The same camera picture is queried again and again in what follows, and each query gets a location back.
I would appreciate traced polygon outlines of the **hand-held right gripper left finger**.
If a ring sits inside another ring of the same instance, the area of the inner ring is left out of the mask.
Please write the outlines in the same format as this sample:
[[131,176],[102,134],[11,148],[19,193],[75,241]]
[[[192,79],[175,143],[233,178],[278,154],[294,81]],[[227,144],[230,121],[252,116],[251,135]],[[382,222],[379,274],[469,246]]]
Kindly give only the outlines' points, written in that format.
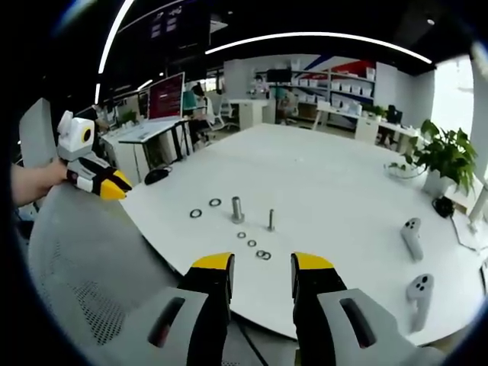
[[126,365],[220,365],[230,322],[234,254],[194,262],[127,320]]

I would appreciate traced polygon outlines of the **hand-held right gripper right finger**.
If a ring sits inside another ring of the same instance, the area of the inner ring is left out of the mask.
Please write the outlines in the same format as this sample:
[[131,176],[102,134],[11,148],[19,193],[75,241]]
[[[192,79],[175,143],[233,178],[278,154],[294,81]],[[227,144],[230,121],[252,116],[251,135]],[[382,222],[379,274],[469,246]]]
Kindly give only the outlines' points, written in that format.
[[417,347],[395,317],[363,291],[348,289],[323,257],[291,254],[293,321],[303,365],[440,365],[436,348]]

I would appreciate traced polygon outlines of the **person's left hand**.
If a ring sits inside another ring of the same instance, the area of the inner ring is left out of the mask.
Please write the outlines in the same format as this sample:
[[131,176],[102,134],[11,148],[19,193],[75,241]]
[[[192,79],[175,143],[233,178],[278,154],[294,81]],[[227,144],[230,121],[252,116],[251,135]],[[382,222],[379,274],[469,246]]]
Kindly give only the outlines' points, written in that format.
[[68,169],[63,160],[53,159],[48,165],[39,168],[40,186],[44,190],[49,190],[53,186],[62,184],[68,175]]

